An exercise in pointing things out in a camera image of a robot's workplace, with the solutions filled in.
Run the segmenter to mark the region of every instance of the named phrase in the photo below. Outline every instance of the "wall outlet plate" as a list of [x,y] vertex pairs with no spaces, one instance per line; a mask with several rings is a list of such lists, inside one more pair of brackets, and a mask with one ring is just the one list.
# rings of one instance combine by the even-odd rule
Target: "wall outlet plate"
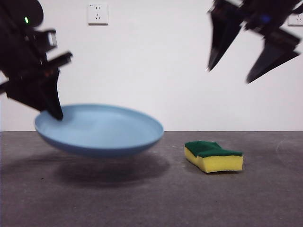
[[87,21],[89,25],[108,25],[108,4],[89,4],[87,6]]
[[303,26],[303,14],[290,15],[288,18],[289,26]]

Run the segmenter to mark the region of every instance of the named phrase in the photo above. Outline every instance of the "kitchen sponge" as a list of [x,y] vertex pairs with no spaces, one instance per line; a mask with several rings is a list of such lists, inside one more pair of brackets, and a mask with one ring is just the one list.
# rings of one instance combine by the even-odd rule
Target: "kitchen sponge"
[[206,173],[242,171],[242,153],[224,150],[215,142],[189,142],[185,144],[184,152],[187,160]]

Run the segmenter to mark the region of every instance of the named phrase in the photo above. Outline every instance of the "blue plate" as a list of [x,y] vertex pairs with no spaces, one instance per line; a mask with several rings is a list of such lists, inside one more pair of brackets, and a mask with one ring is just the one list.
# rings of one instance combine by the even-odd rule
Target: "blue plate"
[[90,157],[137,154],[163,136],[163,127],[150,116],[110,105],[62,107],[62,121],[47,111],[35,120],[35,128],[52,146]]

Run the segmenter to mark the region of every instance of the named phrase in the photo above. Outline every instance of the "sponge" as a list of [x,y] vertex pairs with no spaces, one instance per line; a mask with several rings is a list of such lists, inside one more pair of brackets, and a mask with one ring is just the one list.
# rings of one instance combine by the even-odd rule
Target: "sponge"
[[206,173],[243,170],[242,152],[224,150],[216,142],[188,142],[184,153],[188,161]]

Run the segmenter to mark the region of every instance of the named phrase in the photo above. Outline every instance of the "white wall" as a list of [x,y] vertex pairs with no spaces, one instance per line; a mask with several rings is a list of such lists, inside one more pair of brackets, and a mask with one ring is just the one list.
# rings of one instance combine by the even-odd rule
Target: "white wall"
[[[62,105],[130,107],[168,131],[303,130],[302,56],[247,85],[263,42],[242,32],[220,64],[205,72],[211,0],[108,0],[109,26],[86,24],[91,1],[40,2],[41,28],[57,30],[59,48],[49,56],[74,54],[58,83]],[[303,28],[287,29],[303,37]],[[5,95],[1,105],[3,131],[34,129],[38,111]]]

